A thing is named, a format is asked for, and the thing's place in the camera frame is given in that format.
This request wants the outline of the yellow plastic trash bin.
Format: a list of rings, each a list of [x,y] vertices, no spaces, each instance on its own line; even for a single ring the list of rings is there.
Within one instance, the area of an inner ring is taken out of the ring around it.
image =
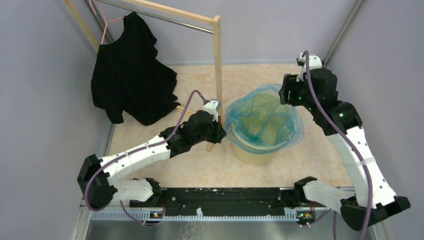
[[[296,110],[281,105],[275,93],[243,99],[230,113],[228,138],[243,162],[263,165],[298,140]]]

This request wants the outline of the blue plastic trash bag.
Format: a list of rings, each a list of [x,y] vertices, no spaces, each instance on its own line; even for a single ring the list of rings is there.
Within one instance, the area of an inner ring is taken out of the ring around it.
[[[271,154],[297,145],[304,137],[298,109],[281,104],[278,83],[264,84],[229,105],[226,139],[252,154]]]

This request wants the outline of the wooden clothes rack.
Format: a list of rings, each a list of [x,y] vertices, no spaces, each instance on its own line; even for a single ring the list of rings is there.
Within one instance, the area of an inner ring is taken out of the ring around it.
[[[203,33],[211,34],[213,36],[213,52],[214,52],[214,71],[215,71],[215,91],[216,98],[223,101],[223,77],[222,77],[222,31],[221,31],[221,17],[216,15],[215,17],[207,17],[197,13],[189,12],[186,10],[166,6],[163,4],[155,3],[147,0],[101,0],[103,4],[117,7],[123,10],[136,12],[144,16],[162,20],[168,23],[173,23],[182,27],[197,30]],[[89,24],[85,21],[81,12],[72,0],[65,0],[65,6],[68,8],[71,15],[76,20],[82,32],[87,37],[95,51],[99,50],[101,40],[95,36]],[[85,4],[91,10],[89,1],[86,0]],[[91,10],[94,20],[97,22],[98,27],[103,32],[102,20],[99,16],[95,16]],[[188,19],[193,22],[209,25],[212,29],[206,29],[197,25],[181,22],[169,17],[165,14]]]

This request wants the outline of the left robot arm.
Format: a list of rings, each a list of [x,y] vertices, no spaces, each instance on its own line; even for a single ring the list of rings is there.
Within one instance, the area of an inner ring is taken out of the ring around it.
[[[187,121],[166,128],[147,142],[115,155],[84,159],[77,183],[86,206],[94,212],[112,202],[137,201],[154,207],[160,202],[161,188],[152,178],[125,180],[129,174],[150,164],[184,154],[202,142],[221,143],[227,135],[221,120],[199,110]]]

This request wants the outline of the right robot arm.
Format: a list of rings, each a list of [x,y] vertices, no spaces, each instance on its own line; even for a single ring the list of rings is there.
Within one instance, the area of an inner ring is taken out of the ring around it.
[[[293,200],[299,206],[312,201],[335,210],[351,229],[360,231],[364,221],[372,226],[409,209],[411,203],[385,180],[356,108],[338,98],[337,81],[337,76],[325,68],[313,69],[310,74],[286,74],[279,96],[283,105],[302,106],[311,113],[338,151],[354,190],[341,190],[306,177],[295,183]]]

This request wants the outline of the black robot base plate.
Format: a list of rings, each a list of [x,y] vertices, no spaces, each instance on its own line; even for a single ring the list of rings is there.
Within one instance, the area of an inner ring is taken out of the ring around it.
[[[130,208],[159,208],[165,216],[193,216],[201,209],[206,217],[283,216],[289,209],[311,208],[293,188],[163,188],[146,202],[131,200]]]

